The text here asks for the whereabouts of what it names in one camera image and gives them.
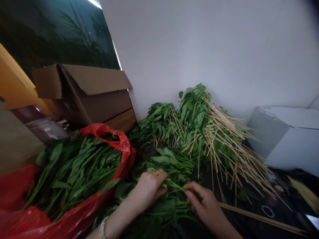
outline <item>box flap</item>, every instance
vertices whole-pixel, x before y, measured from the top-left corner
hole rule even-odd
[[[63,66],[87,95],[132,89],[124,71],[78,65]]]
[[[288,107],[260,107],[267,114],[276,117],[294,128],[319,129],[319,111]]]
[[[62,98],[62,86],[56,64],[35,69],[31,73],[39,98]]]

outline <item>right hand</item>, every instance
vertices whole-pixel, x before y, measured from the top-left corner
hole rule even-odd
[[[190,182],[184,185],[183,188],[186,189],[187,202],[192,205],[192,208],[196,210],[202,222],[211,232],[214,232],[218,227],[228,222],[211,190],[203,188],[196,182]],[[202,203],[194,193],[200,195]]]

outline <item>yellow wall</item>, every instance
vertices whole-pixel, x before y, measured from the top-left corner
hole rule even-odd
[[[52,110],[38,98],[35,86],[21,67],[0,44],[0,95],[6,100],[6,109],[14,109],[28,105],[38,105],[48,115]]]

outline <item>white wall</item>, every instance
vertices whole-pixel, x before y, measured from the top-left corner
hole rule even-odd
[[[231,114],[307,108],[319,92],[316,18],[303,0],[100,0],[138,120],[202,82]]]
[[[309,109],[319,110],[319,96],[311,103]]]

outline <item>white box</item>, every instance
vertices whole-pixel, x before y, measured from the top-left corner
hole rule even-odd
[[[260,142],[249,139],[266,165],[301,168],[319,177],[319,111],[287,107],[258,107],[248,125]]]

